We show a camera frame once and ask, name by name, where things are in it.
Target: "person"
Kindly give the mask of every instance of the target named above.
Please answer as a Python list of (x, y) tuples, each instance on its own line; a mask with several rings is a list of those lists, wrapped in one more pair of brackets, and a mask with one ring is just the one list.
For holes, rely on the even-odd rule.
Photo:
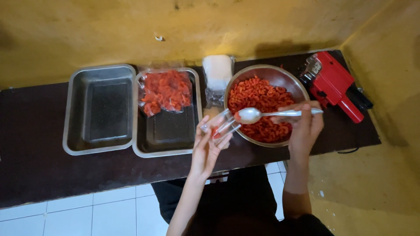
[(283, 188), (284, 220), (275, 216), (277, 203), (263, 165), (230, 170), (226, 182), (205, 186), (221, 148), (232, 137), (214, 145), (210, 133), (200, 129), (209, 119), (206, 116), (197, 126), (188, 177), (152, 184), (160, 213), (169, 224), (166, 235), (332, 235), (312, 215), (307, 187), (309, 153), (323, 128), (322, 114), (312, 115), (311, 107), (320, 108), (317, 101), (294, 104), (279, 111), (301, 110), (298, 119), (272, 118), (275, 123), (288, 121), (293, 126)]

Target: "yellow wall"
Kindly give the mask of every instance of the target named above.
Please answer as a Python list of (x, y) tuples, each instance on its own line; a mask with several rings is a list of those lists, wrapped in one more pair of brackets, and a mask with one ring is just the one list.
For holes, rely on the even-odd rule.
[(383, 144), (311, 157), (314, 214), (336, 235), (420, 235), (420, 1), (395, 0), (341, 49)]
[(388, 1), (4, 0), (0, 89), (68, 81), (85, 66), (339, 46)]

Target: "hand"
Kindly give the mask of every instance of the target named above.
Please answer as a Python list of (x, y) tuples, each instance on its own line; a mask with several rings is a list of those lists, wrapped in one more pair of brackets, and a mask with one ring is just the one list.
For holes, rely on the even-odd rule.
[(229, 134), (216, 146), (213, 139), (210, 138), (211, 132), (204, 135), (200, 128), (208, 120), (209, 116), (206, 115), (197, 125), (194, 148), (192, 151), (191, 170), (189, 172), (189, 176), (193, 176), (204, 182), (213, 172), (214, 165), (216, 164), (221, 149), (232, 138), (232, 134)]
[(296, 117), (272, 117), (274, 123), (289, 122), (293, 131), (289, 140), (290, 159), (297, 162), (307, 162), (309, 153), (319, 133), (324, 127), (322, 114), (311, 114), (311, 107), (321, 109), (318, 101), (302, 102), (288, 107), (279, 108), (279, 111), (295, 110), (302, 111), (302, 116)]

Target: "red price labeling gun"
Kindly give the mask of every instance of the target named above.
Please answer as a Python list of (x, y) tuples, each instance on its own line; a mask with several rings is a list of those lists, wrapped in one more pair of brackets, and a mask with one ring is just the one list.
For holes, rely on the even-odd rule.
[(319, 103), (325, 108), (338, 105), (355, 123), (361, 122), (364, 116), (359, 109), (371, 109), (373, 104), (353, 84), (350, 73), (327, 51), (317, 52), (306, 62), (299, 79)]

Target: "clear plastic bag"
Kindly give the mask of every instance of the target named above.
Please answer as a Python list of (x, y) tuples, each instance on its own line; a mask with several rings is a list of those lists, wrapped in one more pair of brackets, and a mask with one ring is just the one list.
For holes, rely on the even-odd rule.
[(235, 132), (240, 127), (241, 124), (236, 122), (229, 109), (226, 109), (200, 128), (205, 133), (211, 132), (215, 145), (218, 145), (228, 134)]
[(206, 80), (207, 106), (222, 106), (226, 86), (232, 79), (235, 57), (228, 55), (210, 55), (203, 58), (203, 68)]
[(191, 106), (192, 83), (183, 66), (149, 68), (140, 72), (138, 77), (138, 104), (148, 117), (162, 109), (179, 113), (183, 112), (183, 107)]

